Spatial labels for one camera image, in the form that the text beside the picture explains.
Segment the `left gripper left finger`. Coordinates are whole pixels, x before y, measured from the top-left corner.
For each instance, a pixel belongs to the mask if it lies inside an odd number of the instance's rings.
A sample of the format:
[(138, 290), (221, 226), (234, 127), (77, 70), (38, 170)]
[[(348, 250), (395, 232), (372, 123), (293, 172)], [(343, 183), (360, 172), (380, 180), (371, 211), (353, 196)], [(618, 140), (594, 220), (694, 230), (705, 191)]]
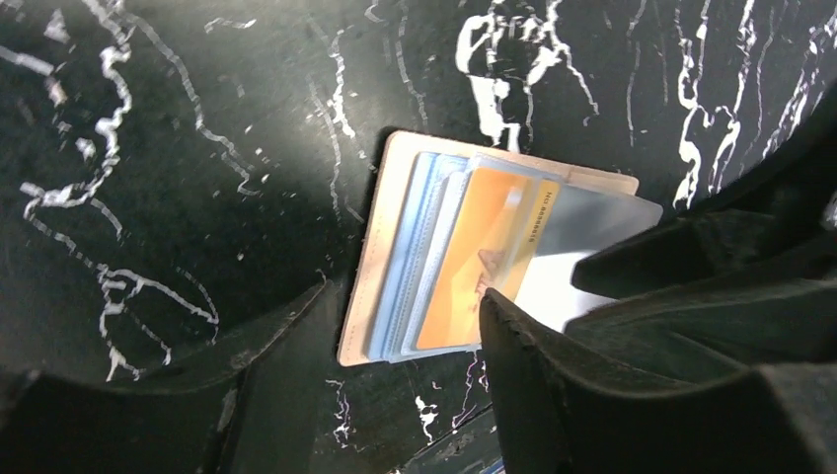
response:
[(36, 372), (1, 374), (1, 469), (5, 473), (228, 473), (245, 454), (264, 467), (312, 405), (304, 374), (329, 347), (335, 285), (232, 331), (214, 347), (137, 382), (84, 385)]

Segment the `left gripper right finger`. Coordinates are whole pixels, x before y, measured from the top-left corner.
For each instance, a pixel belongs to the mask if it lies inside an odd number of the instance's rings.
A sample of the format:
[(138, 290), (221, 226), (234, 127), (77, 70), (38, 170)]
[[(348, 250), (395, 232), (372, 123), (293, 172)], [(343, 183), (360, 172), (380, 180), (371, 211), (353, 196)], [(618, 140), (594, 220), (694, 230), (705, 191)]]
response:
[(832, 473), (836, 367), (756, 365), (684, 385), (599, 354), (495, 290), (480, 309), (509, 473)]

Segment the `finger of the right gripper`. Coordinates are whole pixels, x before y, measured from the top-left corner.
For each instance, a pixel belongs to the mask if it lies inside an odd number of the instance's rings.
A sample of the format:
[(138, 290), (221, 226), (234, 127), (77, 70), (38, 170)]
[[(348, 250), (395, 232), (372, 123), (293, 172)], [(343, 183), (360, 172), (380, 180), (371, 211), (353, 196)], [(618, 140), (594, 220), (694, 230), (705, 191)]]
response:
[(836, 255), (836, 90), (758, 165), (695, 207), (579, 261), (574, 287), (622, 299)]
[(751, 366), (836, 359), (836, 264), (801, 276), (689, 284), (600, 306), (567, 323), (586, 348), (654, 375), (703, 383)]

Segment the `silver card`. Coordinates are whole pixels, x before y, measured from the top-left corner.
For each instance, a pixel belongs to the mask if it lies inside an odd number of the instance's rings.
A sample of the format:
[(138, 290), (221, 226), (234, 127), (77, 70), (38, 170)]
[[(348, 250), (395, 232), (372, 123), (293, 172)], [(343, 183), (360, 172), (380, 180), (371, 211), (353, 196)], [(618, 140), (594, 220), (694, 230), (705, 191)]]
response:
[(659, 204), (640, 197), (563, 187), (514, 303), (561, 332), (568, 321), (611, 301), (573, 285), (576, 264), (652, 228), (662, 214)]

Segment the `gold card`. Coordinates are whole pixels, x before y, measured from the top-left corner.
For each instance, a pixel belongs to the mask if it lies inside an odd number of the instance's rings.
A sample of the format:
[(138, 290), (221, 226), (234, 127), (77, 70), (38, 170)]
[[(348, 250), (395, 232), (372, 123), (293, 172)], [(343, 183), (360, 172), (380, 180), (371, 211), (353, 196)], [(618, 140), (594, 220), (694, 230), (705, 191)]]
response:
[(514, 298), (563, 184), (476, 169), (416, 338), (418, 351), (476, 345), (487, 290)]

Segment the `beige leather card holder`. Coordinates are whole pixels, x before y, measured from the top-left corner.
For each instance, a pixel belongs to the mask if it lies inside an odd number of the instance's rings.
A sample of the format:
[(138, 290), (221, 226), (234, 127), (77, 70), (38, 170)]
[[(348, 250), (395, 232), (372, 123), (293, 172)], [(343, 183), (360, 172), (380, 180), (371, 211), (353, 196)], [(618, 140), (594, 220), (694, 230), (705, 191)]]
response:
[(453, 139), (396, 130), (387, 135), (382, 149), (378, 180), (374, 188), (359, 264), (356, 268), (337, 349), (337, 361), (343, 367), (370, 362), (364, 353), (372, 335), (372, 319), (377, 311), (385, 273), (393, 254), (402, 206), (415, 161), (422, 151), (471, 159), (478, 154), (503, 162), (556, 174), (574, 186), (602, 189), (635, 195), (640, 180), (636, 177), (551, 161), (526, 154)]

